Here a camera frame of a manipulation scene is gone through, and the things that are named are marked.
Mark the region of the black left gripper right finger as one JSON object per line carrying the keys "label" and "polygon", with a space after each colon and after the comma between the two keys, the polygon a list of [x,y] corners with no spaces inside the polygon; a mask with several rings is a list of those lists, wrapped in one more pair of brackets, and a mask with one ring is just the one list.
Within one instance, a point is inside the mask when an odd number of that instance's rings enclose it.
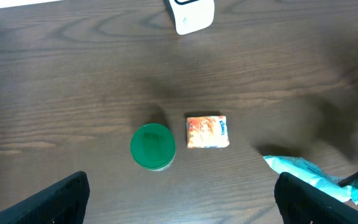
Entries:
{"label": "black left gripper right finger", "polygon": [[358,211],[287,172],[274,197],[284,224],[358,224]]}

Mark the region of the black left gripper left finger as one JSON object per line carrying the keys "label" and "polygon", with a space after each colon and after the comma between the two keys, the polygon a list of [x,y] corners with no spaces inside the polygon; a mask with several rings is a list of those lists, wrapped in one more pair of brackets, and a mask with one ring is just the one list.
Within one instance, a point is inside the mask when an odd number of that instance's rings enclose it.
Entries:
{"label": "black left gripper left finger", "polygon": [[78,171],[0,212],[0,224],[82,224],[90,197],[85,172]]}

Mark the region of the teal wet wipes pack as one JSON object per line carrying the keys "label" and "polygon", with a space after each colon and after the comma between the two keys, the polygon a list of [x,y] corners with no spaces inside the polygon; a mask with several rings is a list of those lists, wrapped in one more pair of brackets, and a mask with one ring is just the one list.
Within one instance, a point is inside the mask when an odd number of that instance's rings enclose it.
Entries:
{"label": "teal wet wipes pack", "polygon": [[317,165],[302,157],[264,156],[263,158],[269,167],[279,174],[290,173],[340,202],[352,200],[356,205],[358,204],[357,187],[351,185],[340,187],[339,182],[343,178],[326,174]]}

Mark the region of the orange Kleenex tissue pack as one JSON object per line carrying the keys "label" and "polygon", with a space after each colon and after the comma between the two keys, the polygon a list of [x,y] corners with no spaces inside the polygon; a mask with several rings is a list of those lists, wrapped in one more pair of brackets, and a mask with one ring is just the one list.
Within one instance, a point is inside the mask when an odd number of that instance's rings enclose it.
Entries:
{"label": "orange Kleenex tissue pack", "polygon": [[187,148],[225,148],[229,145],[225,116],[186,119]]}

